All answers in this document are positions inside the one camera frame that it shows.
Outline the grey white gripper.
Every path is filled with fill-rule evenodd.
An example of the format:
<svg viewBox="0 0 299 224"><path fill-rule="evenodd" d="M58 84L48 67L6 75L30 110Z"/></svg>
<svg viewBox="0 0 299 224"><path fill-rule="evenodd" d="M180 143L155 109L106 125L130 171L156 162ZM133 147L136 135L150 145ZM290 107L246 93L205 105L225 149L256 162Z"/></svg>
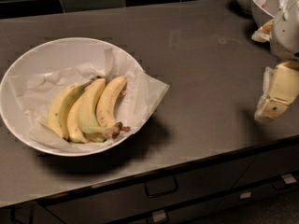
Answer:
<svg viewBox="0 0 299 224"><path fill-rule="evenodd" d="M271 52L284 60L299 60L299 0L288 0L270 20L256 30L251 39L264 43L270 40ZM299 95L299 62L288 61L263 74L263 95L254 118L270 122L279 118Z"/></svg>

